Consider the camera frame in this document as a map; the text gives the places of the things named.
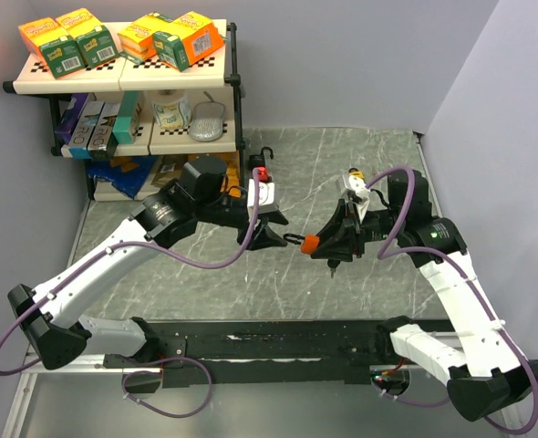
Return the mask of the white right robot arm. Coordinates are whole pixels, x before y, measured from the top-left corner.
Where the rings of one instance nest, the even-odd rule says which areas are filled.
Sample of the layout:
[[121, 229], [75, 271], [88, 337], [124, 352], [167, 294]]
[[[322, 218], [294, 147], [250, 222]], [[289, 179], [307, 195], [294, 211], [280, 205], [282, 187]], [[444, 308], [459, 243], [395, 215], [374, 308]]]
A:
[[512, 340], [484, 293], [471, 252], [457, 226], [433, 214], [429, 183], [418, 171], [398, 167], [382, 173], [384, 207], [370, 209], [374, 184], [356, 168], [339, 178], [335, 212], [302, 244], [303, 253], [324, 259], [331, 271], [380, 242], [380, 260], [407, 255], [439, 298], [460, 342], [454, 349], [401, 316], [378, 326], [376, 353], [386, 363], [419, 365], [440, 381], [458, 413], [474, 422], [533, 397], [529, 423], [538, 417], [538, 360], [529, 360]]

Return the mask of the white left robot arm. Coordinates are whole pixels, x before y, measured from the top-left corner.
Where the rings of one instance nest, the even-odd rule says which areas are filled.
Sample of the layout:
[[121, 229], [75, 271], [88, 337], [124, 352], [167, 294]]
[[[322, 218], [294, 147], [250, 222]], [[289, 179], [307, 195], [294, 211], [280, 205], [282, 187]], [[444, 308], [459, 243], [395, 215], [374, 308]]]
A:
[[124, 320], [93, 318], [88, 308], [136, 267], [158, 254], [200, 269], [219, 269], [237, 260], [216, 263], [190, 260], [171, 251], [192, 235], [199, 223], [238, 230], [239, 250], [262, 248], [258, 237], [269, 223], [285, 224], [278, 210], [275, 184], [256, 167], [243, 198], [225, 188], [225, 161], [203, 155], [183, 165], [181, 175], [146, 197], [97, 247], [63, 273], [30, 288], [19, 285], [8, 300], [38, 361], [48, 370], [60, 369], [82, 355], [126, 357], [139, 367], [158, 354], [159, 338], [139, 317]]

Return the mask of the yellow padlock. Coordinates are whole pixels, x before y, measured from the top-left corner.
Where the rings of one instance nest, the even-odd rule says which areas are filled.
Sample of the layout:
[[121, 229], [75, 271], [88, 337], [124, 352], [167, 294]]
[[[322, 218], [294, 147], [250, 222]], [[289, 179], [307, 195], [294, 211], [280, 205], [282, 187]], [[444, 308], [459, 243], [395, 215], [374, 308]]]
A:
[[350, 169], [348, 170], [348, 174], [349, 174], [350, 176], [359, 178], [359, 179], [361, 179], [361, 180], [364, 179], [364, 173], [363, 173], [362, 171], [360, 171], [359, 169], [357, 169], [357, 168], [350, 168]]

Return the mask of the orange padlock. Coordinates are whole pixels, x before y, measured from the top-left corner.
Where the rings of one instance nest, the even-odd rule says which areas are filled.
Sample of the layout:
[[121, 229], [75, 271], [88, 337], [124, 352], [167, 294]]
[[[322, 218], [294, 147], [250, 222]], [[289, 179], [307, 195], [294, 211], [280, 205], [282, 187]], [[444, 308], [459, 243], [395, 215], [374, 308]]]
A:
[[286, 233], [283, 239], [290, 244], [299, 245], [300, 251], [306, 255], [312, 255], [320, 244], [320, 237], [317, 235], [297, 235]]

